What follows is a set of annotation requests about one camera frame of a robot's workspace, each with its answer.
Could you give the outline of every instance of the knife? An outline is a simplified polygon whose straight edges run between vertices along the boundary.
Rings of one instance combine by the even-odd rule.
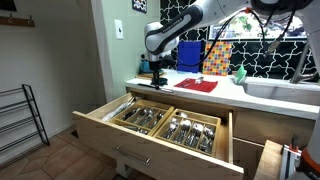
[[[138,83],[137,85],[138,85],[138,86],[149,87],[149,88],[153,88],[153,89],[156,88],[155,86],[149,85],[149,84]],[[164,91],[164,92],[168,92],[168,93],[173,93],[173,92],[174,92],[173,89],[166,89],[166,88],[162,88],[162,87],[160,87],[160,90],[161,90],[161,91]]]

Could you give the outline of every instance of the white wall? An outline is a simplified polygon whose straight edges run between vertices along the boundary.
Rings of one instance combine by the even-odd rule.
[[[160,1],[148,0],[147,14],[132,10],[129,0],[91,0],[107,100],[126,93],[125,81],[138,73],[146,52],[144,27],[160,21]],[[114,19],[122,20],[124,39],[116,39]]]
[[[0,25],[0,91],[22,83],[31,85],[47,133],[53,136],[73,124],[73,110],[86,113],[105,102],[90,1],[15,3],[18,12],[13,16],[28,18],[31,14],[36,27]],[[9,16],[9,12],[0,11],[0,16]],[[0,106],[11,100],[1,101],[0,97]],[[0,116],[0,126],[14,120],[10,118]],[[0,134],[0,146],[30,133],[31,128],[34,126]],[[0,153],[0,163],[38,142],[37,137]]]

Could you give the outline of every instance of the cabinet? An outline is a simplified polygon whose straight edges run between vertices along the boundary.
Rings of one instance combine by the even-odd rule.
[[[268,179],[277,180],[280,177],[282,145],[267,141],[260,158],[255,180]]]
[[[243,180],[255,177],[264,146],[241,139],[233,139],[233,163],[243,167]]]
[[[154,135],[144,135],[119,126],[102,117],[127,102],[132,96],[173,105],[175,108],[219,114],[222,123],[217,131],[217,148],[213,155],[163,141]],[[242,179],[243,169],[233,164],[232,111],[208,103],[188,102],[174,97],[148,98],[148,95],[129,93],[88,114],[74,112],[79,140],[124,164],[156,179]]]
[[[267,140],[291,144],[294,134],[299,136],[298,146],[306,145],[313,132],[315,121],[268,112],[238,109],[234,136],[265,144]]]

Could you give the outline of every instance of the silverware organizer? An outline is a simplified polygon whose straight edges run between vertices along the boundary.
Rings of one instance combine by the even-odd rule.
[[[126,120],[123,119],[125,115],[138,108],[140,108],[140,110],[137,111],[134,115],[132,115]],[[140,123],[148,117],[147,113],[143,116],[141,115],[141,112],[144,109],[151,109],[153,111],[153,117],[150,121],[142,125]],[[170,105],[156,103],[147,100],[139,100],[130,107],[128,107],[126,110],[122,111],[120,114],[115,116],[115,118],[113,118],[111,122],[127,129],[131,128],[131,130],[133,131],[143,130],[147,132],[146,135],[152,136],[156,132],[156,130],[163,124],[163,122],[169,117],[173,110],[174,107]],[[158,122],[153,127],[150,127],[150,125],[152,125],[157,120],[157,117],[160,113],[163,115],[162,118],[158,119]]]
[[[185,113],[188,115],[188,117],[181,116],[179,114]],[[177,128],[173,132],[173,134],[169,138],[165,138],[164,135],[167,135],[166,133],[168,132],[168,129],[170,127],[170,123],[172,122],[172,119],[176,119],[177,121]],[[184,120],[189,120],[191,122],[190,128],[188,129],[186,136],[184,136],[183,140],[181,143],[178,143],[176,140],[176,137],[179,135],[179,132],[181,130],[181,121]],[[190,111],[185,111],[181,109],[176,109],[170,117],[166,120],[166,122],[163,123],[163,125],[160,127],[160,129],[156,132],[155,137],[158,139],[161,139],[163,141],[167,141],[170,143],[173,143],[175,145],[208,155],[208,156],[215,156],[216,153],[216,144],[217,144],[217,139],[219,139],[219,127],[220,127],[221,119],[218,117],[213,117],[213,116],[207,116],[203,114],[198,114]],[[185,144],[189,135],[193,133],[192,129],[194,124],[199,124],[203,126],[203,130],[201,131],[201,134],[199,137],[199,140],[197,141],[196,145],[194,147],[189,146],[188,144]],[[214,139],[212,141],[211,145],[211,152],[205,152],[203,150],[200,150],[200,143],[202,142],[203,138],[205,138],[204,134],[204,129],[205,127],[214,129]]]

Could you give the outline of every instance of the tiled floor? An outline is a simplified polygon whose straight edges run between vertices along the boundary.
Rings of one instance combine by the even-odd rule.
[[[50,138],[50,146],[26,157],[0,171],[1,180],[118,180],[116,161],[83,144],[71,132],[71,127]],[[128,180],[151,180],[133,171]]]

